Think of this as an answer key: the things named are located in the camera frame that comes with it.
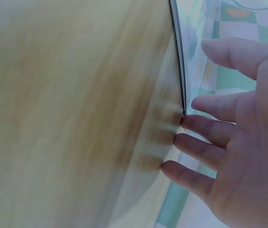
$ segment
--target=finger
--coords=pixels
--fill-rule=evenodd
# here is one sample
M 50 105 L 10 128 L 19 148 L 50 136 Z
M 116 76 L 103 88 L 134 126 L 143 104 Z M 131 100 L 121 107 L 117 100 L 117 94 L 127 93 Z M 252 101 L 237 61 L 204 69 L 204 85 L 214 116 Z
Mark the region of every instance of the finger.
M 202 115 L 188 115 L 182 119 L 181 126 L 193 131 L 209 142 L 226 148 L 235 125 L 227 122 L 212 120 Z
M 268 44 L 241 38 L 204 40 L 205 54 L 216 64 L 257 79 L 259 66 L 268 60 Z
M 174 145 L 177 149 L 199 160 L 209 168 L 217 171 L 223 157 L 226 155 L 224 148 L 196 139 L 187 134 L 178 134 Z
M 192 108 L 208 113 L 218 120 L 236 122 L 236 107 L 240 99 L 246 99 L 252 92 L 229 95 L 201 95 L 192 101 Z
M 175 161 L 166 161 L 162 165 L 162 171 L 172 182 L 188 189 L 207 202 L 214 183 L 213 178 L 190 170 Z

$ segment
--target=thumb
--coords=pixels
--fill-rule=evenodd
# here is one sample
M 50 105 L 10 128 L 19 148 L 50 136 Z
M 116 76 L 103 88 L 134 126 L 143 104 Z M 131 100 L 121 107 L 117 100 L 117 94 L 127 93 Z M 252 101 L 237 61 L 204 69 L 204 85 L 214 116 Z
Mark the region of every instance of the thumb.
M 268 60 L 268 44 L 247 39 L 204 40 L 202 49 L 214 63 L 236 69 L 254 80 L 259 66 Z

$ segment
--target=wooden panel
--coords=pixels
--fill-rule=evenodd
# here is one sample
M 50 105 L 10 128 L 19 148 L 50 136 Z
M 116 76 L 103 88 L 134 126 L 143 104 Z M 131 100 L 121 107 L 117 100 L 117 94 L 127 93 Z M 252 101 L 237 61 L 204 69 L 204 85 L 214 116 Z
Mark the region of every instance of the wooden panel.
M 0 228 L 153 228 L 176 57 L 166 0 L 0 0 Z

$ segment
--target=wooden surface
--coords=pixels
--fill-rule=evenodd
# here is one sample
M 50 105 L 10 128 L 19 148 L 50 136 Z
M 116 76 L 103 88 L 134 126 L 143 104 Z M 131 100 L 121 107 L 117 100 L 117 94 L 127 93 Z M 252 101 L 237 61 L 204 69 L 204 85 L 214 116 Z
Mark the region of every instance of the wooden surface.
M 167 0 L 0 0 L 0 228 L 153 228 L 180 112 Z

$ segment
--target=hand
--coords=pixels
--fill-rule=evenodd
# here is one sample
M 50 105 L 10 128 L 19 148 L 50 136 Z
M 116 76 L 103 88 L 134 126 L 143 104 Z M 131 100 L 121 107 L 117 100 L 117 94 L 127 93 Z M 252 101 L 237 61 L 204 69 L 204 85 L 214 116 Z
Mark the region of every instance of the hand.
M 198 195 L 226 225 L 268 228 L 268 45 L 228 38 L 204 41 L 202 47 L 214 63 L 240 71 L 256 80 L 257 87 L 194 99 L 193 109 L 218 121 L 199 115 L 182 120 L 182 127 L 212 144 L 179 134 L 175 146 L 217 171 L 216 179 L 174 161 L 165 162 L 162 170 Z

